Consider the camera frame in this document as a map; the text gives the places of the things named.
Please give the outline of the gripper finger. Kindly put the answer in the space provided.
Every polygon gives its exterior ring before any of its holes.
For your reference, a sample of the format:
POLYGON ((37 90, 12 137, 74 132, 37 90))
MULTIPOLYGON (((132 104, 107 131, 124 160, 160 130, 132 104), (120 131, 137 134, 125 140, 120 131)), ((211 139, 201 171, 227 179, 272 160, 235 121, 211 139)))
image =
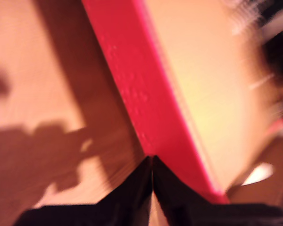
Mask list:
POLYGON ((211 203, 183 183, 157 156, 152 159, 153 188, 171 226, 207 226, 211 203))
POLYGON ((152 159, 145 158, 125 181, 97 203, 101 226, 147 226, 152 194, 152 159))

